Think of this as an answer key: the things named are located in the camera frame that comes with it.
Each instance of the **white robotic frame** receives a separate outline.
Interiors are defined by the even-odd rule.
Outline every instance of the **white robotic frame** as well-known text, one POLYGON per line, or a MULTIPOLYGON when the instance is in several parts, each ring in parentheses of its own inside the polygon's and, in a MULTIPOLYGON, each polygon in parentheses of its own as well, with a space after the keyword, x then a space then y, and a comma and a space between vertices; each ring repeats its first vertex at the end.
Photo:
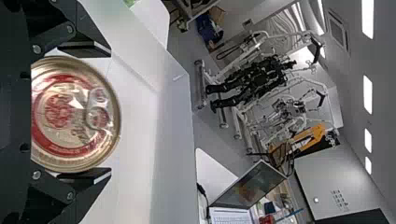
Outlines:
MULTIPOLYGON (((324 42, 318 35, 316 35, 312 31, 274 36, 269 36, 268 33, 265 31, 259 31, 251 33, 252 40, 254 41, 254 46, 241 46, 243 53, 215 75, 212 75, 210 71, 205 68, 204 61, 195 62, 195 65, 199 69, 198 75, 200 76, 200 81, 198 83, 198 104, 196 107, 197 109, 202 109, 207 105, 207 95, 205 93, 206 85, 220 84, 220 82, 224 79, 224 76, 228 72, 233 69, 240 69, 240 67, 245 64, 250 64, 257 57, 262 57, 263 59, 265 57, 274 56, 276 54, 274 50, 271 53, 263 53, 261 51, 260 46, 265 43, 265 41, 268 41, 269 39, 285 37, 288 38, 296 35, 300 37, 299 41, 301 40, 303 44, 299 45, 299 47, 297 47, 296 49, 292 49, 291 51, 287 52, 285 55, 282 55, 280 58, 283 61, 286 61, 289 58, 289 55, 311 44, 314 44, 319 47, 317 49, 314 61, 312 63, 307 62, 306 68, 285 71, 288 77, 286 86, 278 86, 271 91, 265 93, 260 99, 254 99, 247 105, 239 104, 238 106, 232 107, 233 123, 235 127, 234 138, 244 138, 248 152, 263 153, 265 151, 268 151, 268 146, 271 142, 281 142, 291 139, 293 134, 300 133, 304 129, 306 129, 308 121, 327 123, 331 126, 331 129, 335 130, 335 132, 337 133, 335 127, 333 126, 333 120, 310 119, 306 116, 306 112, 310 111, 305 106, 306 102, 317 99, 318 95, 320 98, 319 106, 311 110, 319 110, 323 105, 324 101, 326 101, 327 104, 329 104, 328 108, 330 110, 330 116, 332 118, 332 107, 330 105, 330 99, 329 97, 327 97, 328 89, 326 85, 295 74, 295 72, 304 70, 311 70, 312 73, 316 72, 315 63, 318 62, 320 48, 324 46, 324 42), (260 34, 260 36, 263 35, 263 37, 260 40, 257 40, 257 38, 255 37, 257 36, 257 34, 260 34), (317 86, 318 89, 309 89, 307 93, 299 99, 295 99, 294 96, 288 94, 290 89, 305 82, 317 86), (272 104, 271 107, 275 111, 272 114, 264 116, 261 119, 255 118, 254 115, 252 116, 254 107, 263 107, 266 102, 271 102, 271 100, 274 99, 276 99, 276 102, 272 104), (254 141, 257 145, 257 151, 253 151, 255 150, 255 147, 253 147, 252 141, 254 141)), ((217 109, 217 111, 217 114, 219 116, 220 128, 228 128, 229 125, 225 118, 225 112, 223 108, 217 109)))

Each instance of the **cable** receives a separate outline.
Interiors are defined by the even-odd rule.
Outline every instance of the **cable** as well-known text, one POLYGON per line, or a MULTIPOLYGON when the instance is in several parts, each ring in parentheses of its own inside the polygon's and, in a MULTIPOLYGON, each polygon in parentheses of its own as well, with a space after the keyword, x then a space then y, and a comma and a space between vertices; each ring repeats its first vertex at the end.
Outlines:
POLYGON ((204 197, 205 197, 205 199, 206 199, 206 219, 207 220, 209 220, 210 219, 210 214, 209 214, 209 200, 207 199, 207 196, 206 196, 206 192, 205 192, 205 190, 204 190, 204 187, 202 187, 202 185, 200 185, 200 184, 198 184, 197 183, 197 188, 198 188, 198 191, 202 194, 202 195, 204 195, 204 197))

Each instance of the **ceiling light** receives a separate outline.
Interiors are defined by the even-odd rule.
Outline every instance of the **ceiling light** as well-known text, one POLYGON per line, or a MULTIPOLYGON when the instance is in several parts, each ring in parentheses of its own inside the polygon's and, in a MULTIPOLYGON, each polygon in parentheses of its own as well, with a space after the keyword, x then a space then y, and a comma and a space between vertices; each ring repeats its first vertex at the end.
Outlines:
POLYGON ((364 146, 370 153, 372 153, 372 136, 367 129, 364 129, 364 146))
POLYGON ((324 48, 320 49, 320 55, 325 59, 326 58, 326 53, 324 52, 324 48))
POLYGON ((304 27, 303 20, 302 20, 302 15, 299 13, 299 10, 297 9, 297 5, 296 4, 292 5, 291 9, 293 10, 294 15, 296 15, 296 17, 297 17, 297 21, 300 25, 300 29, 302 31, 305 31, 305 27, 304 27))
MULTIPOLYGON (((324 23, 324 12, 323 12, 323 3, 322 0, 318 0, 319 4, 319 10, 320 10, 320 16, 322 18, 322 21, 324 23)), ((317 29, 318 29, 318 35, 324 35, 323 28, 320 25, 320 22, 317 21, 317 29)))
POLYGON ((372 164, 368 157, 366 157, 366 171, 369 175, 372 173, 372 164))
POLYGON ((318 0, 318 4, 319 4, 320 16, 321 16, 321 18, 322 18, 322 21, 324 22, 324 12, 323 12, 323 3, 322 3, 322 0, 318 0))
POLYGON ((373 113, 373 82, 367 77, 363 76, 363 98, 364 108, 369 112, 373 113))
POLYGON ((361 0, 361 29, 367 37, 374 37, 374 0, 361 0))

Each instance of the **red emblem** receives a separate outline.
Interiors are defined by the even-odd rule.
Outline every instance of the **red emblem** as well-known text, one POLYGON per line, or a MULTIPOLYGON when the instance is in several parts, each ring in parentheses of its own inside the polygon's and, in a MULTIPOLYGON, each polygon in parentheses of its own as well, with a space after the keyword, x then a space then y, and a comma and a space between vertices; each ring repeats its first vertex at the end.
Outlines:
POLYGON ((72 96, 55 94, 46 101, 45 116, 53 128, 62 129, 73 118, 74 109, 69 104, 72 100, 72 96))

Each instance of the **wall vent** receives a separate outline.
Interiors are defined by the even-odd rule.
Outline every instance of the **wall vent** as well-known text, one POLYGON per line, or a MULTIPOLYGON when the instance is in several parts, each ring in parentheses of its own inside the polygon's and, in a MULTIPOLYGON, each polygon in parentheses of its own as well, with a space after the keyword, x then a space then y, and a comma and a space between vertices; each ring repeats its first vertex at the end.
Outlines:
POLYGON ((328 10, 327 23, 329 32, 335 42, 349 52, 349 43, 346 24, 331 10, 328 10))

